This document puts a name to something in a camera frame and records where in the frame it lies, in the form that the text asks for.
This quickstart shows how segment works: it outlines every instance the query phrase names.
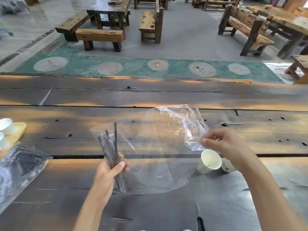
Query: table surface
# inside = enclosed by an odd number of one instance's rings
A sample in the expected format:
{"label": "table surface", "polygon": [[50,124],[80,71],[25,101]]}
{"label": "table surface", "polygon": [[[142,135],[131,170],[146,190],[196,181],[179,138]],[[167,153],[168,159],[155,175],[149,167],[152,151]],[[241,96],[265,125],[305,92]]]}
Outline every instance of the table surface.
{"label": "table surface", "polygon": [[248,6],[248,10],[267,17],[281,25],[308,35],[308,19],[272,6]]}
{"label": "table surface", "polygon": [[122,14],[124,17],[126,16],[131,0],[123,0],[121,4],[117,5],[109,5],[108,1],[97,0],[91,7],[87,7],[87,12],[89,14]]}
{"label": "table surface", "polygon": [[[261,160],[307,219],[307,99],[306,85],[0,75],[0,118],[27,123],[21,142],[55,157],[0,215],[0,230],[71,230],[102,156],[89,129],[125,118],[137,130],[140,111],[183,103],[201,108],[210,128],[237,123],[229,126],[256,154],[270,156]],[[160,139],[174,141],[164,120],[157,128]],[[197,231],[197,217],[206,231],[260,230],[246,188],[240,173],[217,170],[163,194],[113,195],[100,230]]]}

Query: green mosaic floor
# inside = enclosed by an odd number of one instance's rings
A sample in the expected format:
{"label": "green mosaic floor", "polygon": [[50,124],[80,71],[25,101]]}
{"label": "green mosaic floor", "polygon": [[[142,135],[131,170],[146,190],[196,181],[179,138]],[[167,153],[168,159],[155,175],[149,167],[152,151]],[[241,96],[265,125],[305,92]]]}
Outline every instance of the green mosaic floor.
{"label": "green mosaic floor", "polygon": [[[83,46],[71,46],[59,37],[49,46],[36,53],[33,57],[23,62],[14,72],[18,73],[41,73],[34,69],[34,65],[42,59],[49,57],[66,58],[67,64],[60,69],[48,71],[44,73],[57,74],[81,74],[91,77],[102,77],[104,75],[97,71],[97,66],[104,62],[117,62],[122,65],[122,70],[114,75],[118,76],[148,76],[153,78],[171,78],[171,77],[188,77],[188,78],[203,78],[192,73],[189,66],[194,62],[205,62],[212,65],[217,73],[212,78],[237,78],[237,79],[252,79],[256,82],[273,82],[283,83],[263,63],[255,62],[232,62],[232,61],[205,61],[205,60],[182,60],[182,59],[161,59],[167,61],[169,66],[167,69],[155,71],[147,66],[148,58],[121,58],[109,56],[81,56],[79,52],[83,50]],[[232,63],[244,65],[250,69],[250,73],[239,75],[229,70],[228,66]]]}

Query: plastic wrapped bundle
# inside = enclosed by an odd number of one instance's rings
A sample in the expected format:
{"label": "plastic wrapped bundle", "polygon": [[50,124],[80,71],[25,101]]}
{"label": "plastic wrapped bundle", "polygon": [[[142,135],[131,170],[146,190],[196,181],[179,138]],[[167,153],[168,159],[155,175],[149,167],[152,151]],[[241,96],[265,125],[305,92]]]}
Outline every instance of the plastic wrapped bundle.
{"label": "plastic wrapped bundle", "polygon": [[0,160],[0,214],[44,169],[52,156],[17,143]]}
{"label": "plastic wrapped bundle", "polygon": [[208,131],[198,109],[188,105],[156,107],[133,117],[91,128],[113,168],[118,152],[129,159],[130,171],[116,177],[119,191],[133,194],[167,192],[188,183],[205,149]]}

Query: paper cup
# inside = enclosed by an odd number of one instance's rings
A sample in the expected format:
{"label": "paper cup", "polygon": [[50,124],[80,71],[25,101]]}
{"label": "paper cup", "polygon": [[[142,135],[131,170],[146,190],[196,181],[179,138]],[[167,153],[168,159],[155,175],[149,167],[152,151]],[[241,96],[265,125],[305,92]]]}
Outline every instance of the paper cup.
{"label": "paper cup", "polygon": [[197,170],[201,174],[206,174],[221,167],[220,155],[213,150],[204,150],[199,159]]}
{"label": "paper cup", "polygon": [[221,161],[222,161],[221,168],[226,173],[231,173],[231,172],[237,171],[236,168],[231,164],[230,160],[228,160],[226,158],[222,158]]}
{"label": "paper cup", "polygon": [[4,134],[0,132],[0,150],[4,150],[10,146],[10,143],[5,139]]}
{"label": "paper cup", "polygon": [[13,135],[16,132],[16,128],[14,127],[14,123],[10,118],[0,119],[0,132],[4,135]]}

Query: concrete floor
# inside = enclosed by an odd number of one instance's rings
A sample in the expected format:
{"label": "concrete floor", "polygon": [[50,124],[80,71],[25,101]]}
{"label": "concrete floor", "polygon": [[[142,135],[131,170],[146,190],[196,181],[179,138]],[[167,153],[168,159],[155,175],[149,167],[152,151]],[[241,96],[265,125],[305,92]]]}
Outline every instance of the concrete floor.
{"label": "concrete floor", "polygon": [[[0,40],[0,61],[12,55],[26,44],[33,42],[42,34],[54,29],[54,26],[76,12],[86,9],[94,0],[49,0],[30,7],[19,15],[3,15],[0,20],[14,33],[14,37]],[[95,42],[95,50],[80,51],[81,55],[108,55],[138,58],[171,58],[171,59],[203,59],[238,62],[290,62],[281,60],[276,55],[278,49],[286,42],[280,36],[271,37],[277,44],[268,46],[260,57],[240,56],[247,37],[237,33],[233,38],[226,33],[219,36],[218,25],[222,12],[204,12],[193,9],[191,4],[170,2],[168,11],[164,11],[163,32],[161,44],[153,42],[141,43],[138,26],[144,10],[153,10],[152,3],[141,3],[138,10],[131,3],[130,26],[125,28],[126,40],[122,52],[113,52],[112,44]],[[35,44],[30,49],[23,49],[16,58],[0,67],[0,71],[10,71],[35,51],[57,38],[59,34],[51,33],[48,37]]]}

